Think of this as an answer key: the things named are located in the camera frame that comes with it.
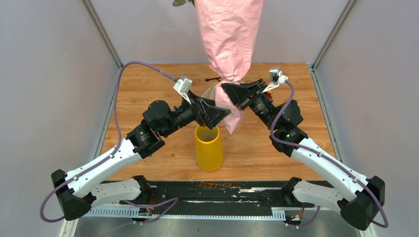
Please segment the black tripod microphone stand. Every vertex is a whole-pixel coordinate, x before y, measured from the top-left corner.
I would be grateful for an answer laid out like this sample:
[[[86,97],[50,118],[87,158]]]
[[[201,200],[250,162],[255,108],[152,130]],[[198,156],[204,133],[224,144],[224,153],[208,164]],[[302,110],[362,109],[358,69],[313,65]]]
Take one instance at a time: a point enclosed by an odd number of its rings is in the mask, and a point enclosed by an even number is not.
[[[215,77],[215,78],[207,78],[207,79],[205,79],[206,82],[213,81],[213,80],[215,80],[215,81],[221,81],[221,77]]]

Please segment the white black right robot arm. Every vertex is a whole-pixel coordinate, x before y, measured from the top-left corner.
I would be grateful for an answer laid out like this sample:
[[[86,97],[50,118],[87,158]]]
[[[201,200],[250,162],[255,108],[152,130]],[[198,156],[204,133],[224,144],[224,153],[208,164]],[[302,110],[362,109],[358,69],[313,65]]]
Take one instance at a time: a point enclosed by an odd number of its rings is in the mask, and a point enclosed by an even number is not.
[[[301,130],[299,124],[303,118],[293,95],[275,106],[269,95],[271,85],[262,79],[251,83],[224,83],[221,87],[237,109],[251,109],[269,128],[269,138],[277,151],[307,165],[329,182],[330,187],[325,187],[291,178],[282,192],[286,205],[301,202],[327,208],[362,231],[376,223],[378,214],[383,219],[379,226],[389,226],[383,209],[385,182],[378,176],[367,177],[349,168]]]

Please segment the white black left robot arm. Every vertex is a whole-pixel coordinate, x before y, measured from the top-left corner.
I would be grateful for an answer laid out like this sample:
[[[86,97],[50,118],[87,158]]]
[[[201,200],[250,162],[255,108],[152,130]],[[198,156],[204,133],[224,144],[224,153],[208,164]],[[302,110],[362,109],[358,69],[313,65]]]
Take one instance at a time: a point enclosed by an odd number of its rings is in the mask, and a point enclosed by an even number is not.
[[[179,129],[196,122],[213,129],[231,111],[215,105],[215,101],[188,92],[189,99],[171,109],[163,100],[152,102],[143,113],[143,120],[116,146],[91,162],[71,171],[58,169],[51,174],[56,195],[67,221],[78,219],[93,207],[114,201],[136,200],[145,204],[151,190],[143,177],[104,183],[104,180],[124,167],[151,156],[165,145],[167,138]]]

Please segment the white printed ribbon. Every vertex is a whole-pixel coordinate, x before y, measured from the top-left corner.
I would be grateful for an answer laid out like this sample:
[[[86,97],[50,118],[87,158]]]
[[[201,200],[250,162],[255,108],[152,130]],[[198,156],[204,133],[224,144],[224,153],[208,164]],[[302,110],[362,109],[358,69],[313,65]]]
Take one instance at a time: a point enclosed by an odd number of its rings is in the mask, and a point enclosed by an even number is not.
[[[202,97],[207,98],[207,99],[211,99],[214,101],[221,101],[224,99],[224,90],[221,87],[222,83],[219,82],[216,85],[210,87],[209,89],[207,89],[203,94]]]

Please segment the pink flower bouquet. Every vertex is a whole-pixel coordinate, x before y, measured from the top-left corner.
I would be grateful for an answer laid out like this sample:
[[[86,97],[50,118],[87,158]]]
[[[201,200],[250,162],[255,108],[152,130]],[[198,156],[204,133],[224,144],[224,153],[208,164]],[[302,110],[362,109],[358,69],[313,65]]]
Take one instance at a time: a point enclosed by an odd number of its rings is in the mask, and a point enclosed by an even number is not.
[[[242,82],[251,60],[264,6],[262,0],[191,0],[196,11],[202,44],[209,67],[221,77],[221,83]],[[224,119],[232,134],[243,119],[228,96],[216,106],[231,110]]]

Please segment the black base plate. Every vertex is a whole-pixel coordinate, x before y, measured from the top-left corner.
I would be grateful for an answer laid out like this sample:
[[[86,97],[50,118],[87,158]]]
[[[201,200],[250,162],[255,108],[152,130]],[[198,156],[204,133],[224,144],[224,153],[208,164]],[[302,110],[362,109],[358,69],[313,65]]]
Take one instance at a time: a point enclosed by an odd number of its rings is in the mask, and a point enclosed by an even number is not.
[[[273,207],[301,211],[301,204],[285,197],[285,181],[149,181],[150,190],[131,200],[150,205],[178,198],[167,215],[268,216]]]

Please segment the yellow cylindrical vase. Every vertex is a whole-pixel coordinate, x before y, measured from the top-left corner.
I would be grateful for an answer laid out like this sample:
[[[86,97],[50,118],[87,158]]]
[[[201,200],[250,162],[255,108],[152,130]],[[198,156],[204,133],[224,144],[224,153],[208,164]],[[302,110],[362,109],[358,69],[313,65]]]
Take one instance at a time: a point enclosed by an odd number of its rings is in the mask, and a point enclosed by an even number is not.
[[[218,170],[224,161],[221,133],[218,127],[197,126],[194,131],[195,157],[198,167],[206,172]]]

